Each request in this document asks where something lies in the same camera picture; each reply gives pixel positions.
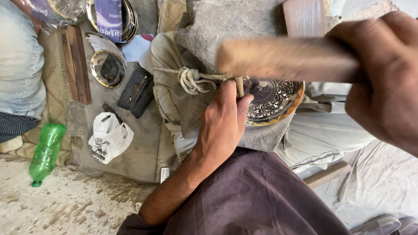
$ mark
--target fingernail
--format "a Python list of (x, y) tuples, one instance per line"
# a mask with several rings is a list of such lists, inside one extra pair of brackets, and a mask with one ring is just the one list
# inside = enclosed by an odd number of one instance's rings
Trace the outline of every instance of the fingernail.
[(248, 99), (248, 103), (250, 104), (253, 99), (254, 99), (254, 96), (251, 95), (251, 97)]

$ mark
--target printed logo on bag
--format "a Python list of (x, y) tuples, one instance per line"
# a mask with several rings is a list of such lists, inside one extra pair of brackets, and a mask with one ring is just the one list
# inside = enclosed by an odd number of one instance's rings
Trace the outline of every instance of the printed logo on bag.
[(103, 141), (103, 139), (96, 138), (94, 139), (95, 145), (90, 146), (90, 149), (92, 150), (93, 156), (97, 158), (99, 161), (102, 161), (105, 159), (105, 156), (107, 155), (106, 150), (102, 150), (102, 146), (106, 144), (107, 146), (110, 144), (109, 141)]

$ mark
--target rope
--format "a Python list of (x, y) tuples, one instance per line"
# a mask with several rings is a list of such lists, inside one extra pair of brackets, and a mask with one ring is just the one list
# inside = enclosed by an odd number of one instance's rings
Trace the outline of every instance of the rope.
[(210, 83), (213, 86), (213, 89), (216, 90), (216, 84), (212, 80), (223, 81), (230, 78), (230, 76), (228, 75), (201, 74), (199, 73), (199, 70), (189, 69), (187, 67), (183, 67), (180, 70), (157, 67), (152, 67), (152, 69), (177, 74), (177, 80), (180, 82), (183, 89), (191, 95), (198, 95), (199, 93), (210, 92), (210, 90), (205, 90), (203, 88), (204, 83)]

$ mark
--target polka dot fabric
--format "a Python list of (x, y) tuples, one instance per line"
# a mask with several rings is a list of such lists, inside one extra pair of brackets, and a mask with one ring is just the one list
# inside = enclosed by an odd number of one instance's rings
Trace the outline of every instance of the polka dot fabric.
[(11, 115), (0, 112), (0, 143), (14, 139), (38, 125), (24, 116)]

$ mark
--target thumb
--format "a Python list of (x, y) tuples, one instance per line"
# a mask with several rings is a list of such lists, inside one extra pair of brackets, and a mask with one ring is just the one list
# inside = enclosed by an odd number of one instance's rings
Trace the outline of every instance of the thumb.
[(253, 99), (253, 95), (245, 95), (237, 102), (237, 121), (240, 130), (241, 128), (244, 128), (245, 120), (247, 119), (248, 108)]

